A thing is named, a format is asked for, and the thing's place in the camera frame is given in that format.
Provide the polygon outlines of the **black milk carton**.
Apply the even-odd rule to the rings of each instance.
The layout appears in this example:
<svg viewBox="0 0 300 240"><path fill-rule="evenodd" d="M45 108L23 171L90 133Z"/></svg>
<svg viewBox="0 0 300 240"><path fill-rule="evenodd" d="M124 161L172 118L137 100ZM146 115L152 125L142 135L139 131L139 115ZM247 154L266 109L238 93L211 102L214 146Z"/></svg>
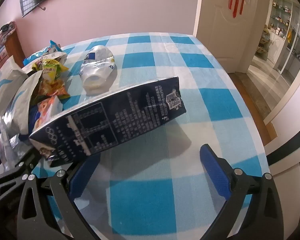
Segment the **black milk carton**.
<svg viewBox="0 0 300 240"><path fill-rule="evenodd" d="M58 166L130 141L184 113L179 77L167 77L85 100L40 125L29 139Z"/></svg>

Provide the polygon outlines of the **white blue feather bag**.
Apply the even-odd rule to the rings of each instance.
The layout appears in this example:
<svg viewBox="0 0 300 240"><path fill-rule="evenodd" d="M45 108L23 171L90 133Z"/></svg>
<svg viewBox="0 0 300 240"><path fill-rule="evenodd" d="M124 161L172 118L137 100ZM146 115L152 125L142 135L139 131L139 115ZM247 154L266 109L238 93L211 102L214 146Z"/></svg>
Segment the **white blue feather bag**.
<svg viewBox="0 0 300 240"><path fill-rule="evenodd" d="M10 56L0 68L0 116L4 115L7 107L28 75L16 64Z"/></svg>

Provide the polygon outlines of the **yellow oatmeal snack bag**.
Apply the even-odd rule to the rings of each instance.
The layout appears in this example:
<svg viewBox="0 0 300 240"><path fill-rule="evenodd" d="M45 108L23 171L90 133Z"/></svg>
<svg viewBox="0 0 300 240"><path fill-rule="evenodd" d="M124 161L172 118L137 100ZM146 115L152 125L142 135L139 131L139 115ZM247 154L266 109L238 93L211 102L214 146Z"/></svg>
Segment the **yellow oatmeal snack bag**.
<svg viewBox="0 0 300 240"><path fill-rule="evenodd" d="M55 59L41 59L37 60L32 69L35 71L42 71L39 78L38 92L36 98L38 100L46 99L48 97L57 96L59 100L70 97L65 88L65 82L61 79L61 74L68 70L63 64Z"/></svg>

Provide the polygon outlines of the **white bedroom door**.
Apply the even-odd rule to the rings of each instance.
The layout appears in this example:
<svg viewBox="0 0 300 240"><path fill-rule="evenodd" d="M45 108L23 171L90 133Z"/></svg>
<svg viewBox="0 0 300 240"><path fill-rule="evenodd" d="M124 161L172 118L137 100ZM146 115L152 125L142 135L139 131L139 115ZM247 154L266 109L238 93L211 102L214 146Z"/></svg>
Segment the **white bedroom door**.
<svg viewBox="0 0 300 240"><path fill-rule="evenodd" d="M266 22L270 0L245 0L232 17L229 0L198 0L194 36L227 73L246 73Z"/></svg>

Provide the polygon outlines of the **orange baby picture packet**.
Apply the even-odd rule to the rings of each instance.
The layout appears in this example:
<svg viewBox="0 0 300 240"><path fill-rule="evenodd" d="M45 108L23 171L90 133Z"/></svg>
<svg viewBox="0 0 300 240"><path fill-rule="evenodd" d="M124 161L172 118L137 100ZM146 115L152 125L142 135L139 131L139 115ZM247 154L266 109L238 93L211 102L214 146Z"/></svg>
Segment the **orange baby picture packet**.
<svg viewBox="0 0 300 240"><path fill-rule="evenodd" d="M63 105L58 96L49 97L37 104L37 110L34 117L34 128L37 129L42 124L48 122L53 116L61 113Z"/></svg>

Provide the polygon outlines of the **blue checkered blanket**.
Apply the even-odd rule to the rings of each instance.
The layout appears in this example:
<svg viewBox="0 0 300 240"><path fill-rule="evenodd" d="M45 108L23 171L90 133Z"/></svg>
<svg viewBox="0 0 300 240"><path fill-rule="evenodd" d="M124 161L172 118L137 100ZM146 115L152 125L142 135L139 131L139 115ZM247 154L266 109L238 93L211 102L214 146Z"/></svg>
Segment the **blue checkered blanket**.
<svg viewBox="0 0 300 240"><path fill-rule="evenodd" d="M199 150L215 154L246 174L269 167L255 123L226 71L195 37L136 33L63 46L70 108L88 99L79 70L88 51L104 45L116 68L104 91L163 77L179 77L186 113L101 155L76 205L104 239L200 239L221 207Z"/></svg>

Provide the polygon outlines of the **wooden dresser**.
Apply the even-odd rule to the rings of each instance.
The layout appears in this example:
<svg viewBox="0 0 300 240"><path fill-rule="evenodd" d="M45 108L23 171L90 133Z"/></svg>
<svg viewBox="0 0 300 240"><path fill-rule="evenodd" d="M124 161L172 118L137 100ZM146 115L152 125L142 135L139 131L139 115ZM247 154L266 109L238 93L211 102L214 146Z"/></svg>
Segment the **wooden dresser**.
<svg viewBox="0 0 300 240"><path fill-rule="evenodd" d="M5 45L0 49L0 68L10 56L14 57L16 64L20 68L24 67L25 54L16 31L7 38Z"/></svg>

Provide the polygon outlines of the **folded clothes pile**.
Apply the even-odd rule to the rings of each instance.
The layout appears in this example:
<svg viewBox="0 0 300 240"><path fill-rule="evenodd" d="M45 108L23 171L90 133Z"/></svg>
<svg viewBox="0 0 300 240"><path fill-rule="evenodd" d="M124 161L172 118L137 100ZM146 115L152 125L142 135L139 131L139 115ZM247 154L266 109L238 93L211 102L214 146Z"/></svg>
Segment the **folded clothes pile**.
<svg viewBox="0 0 300 240"><path fill-rule="evenodd" d="M7 39L15 32L16 24L11 21L0 28L0 49L5 45Z"/></svg>

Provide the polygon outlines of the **blue dog picture bag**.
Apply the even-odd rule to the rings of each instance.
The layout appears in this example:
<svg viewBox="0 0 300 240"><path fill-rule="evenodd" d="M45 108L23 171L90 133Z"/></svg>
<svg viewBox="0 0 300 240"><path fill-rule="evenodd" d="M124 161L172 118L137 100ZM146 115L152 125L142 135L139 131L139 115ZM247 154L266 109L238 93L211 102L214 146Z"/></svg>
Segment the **blue dog picture bag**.
<svg viewBox="0 0 300 240"><path fill-rule="evenodd" d="M62 52L62 49L61 47L56 43L54 42L53 40L50 40L50 45L43 48L42 50L39 50L33 54L31 54L29 57L25 58L23 60L23 65L26 66L27 64L31 63L33 60L41 57L41 56L44 56L44 55L47 55L47 54L52 54L52 53L55 53L55 52Z"/></svg>

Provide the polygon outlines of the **crushed white plastic bottle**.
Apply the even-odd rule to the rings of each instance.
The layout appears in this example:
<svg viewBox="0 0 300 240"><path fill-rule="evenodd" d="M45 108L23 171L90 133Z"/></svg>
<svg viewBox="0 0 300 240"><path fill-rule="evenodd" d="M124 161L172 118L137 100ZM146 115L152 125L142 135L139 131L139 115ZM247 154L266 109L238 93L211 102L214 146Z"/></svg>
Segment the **crushed white plastic bottle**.
<svg viewBox="0 0 300 240"><path fill-rule="evenodd" d="M82 86L87 93L102 87L115 68L112 52L103 45L94 46L85 56L80 67Z"/></svg>

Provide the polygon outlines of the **glass display cabinet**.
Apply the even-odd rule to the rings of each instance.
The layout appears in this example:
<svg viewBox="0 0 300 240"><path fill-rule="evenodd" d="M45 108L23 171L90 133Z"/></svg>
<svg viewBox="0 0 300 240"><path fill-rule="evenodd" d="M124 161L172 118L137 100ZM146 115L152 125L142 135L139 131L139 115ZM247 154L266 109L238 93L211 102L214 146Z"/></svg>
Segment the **glass display cabinet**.
<svg viewBox="0 0 300 240"><path fill-rule="evenodd" d="M272 0L267 27L271 41L268 60L292 84L300 71L300 5L291 0Z"/></svg>

